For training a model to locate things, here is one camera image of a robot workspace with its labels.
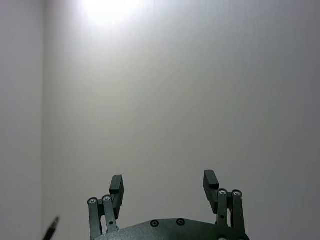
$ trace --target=white wall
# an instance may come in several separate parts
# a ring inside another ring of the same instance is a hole
[[[41,239],[42,0],[0,0],[0,239]]]
[[[95,22],[46,6],[43,223],[89,239],[87,200],[123,174],[118,225],[211,222],[202,187],[243,191],[251,239],[318,235],[319,1],[163,0]]]

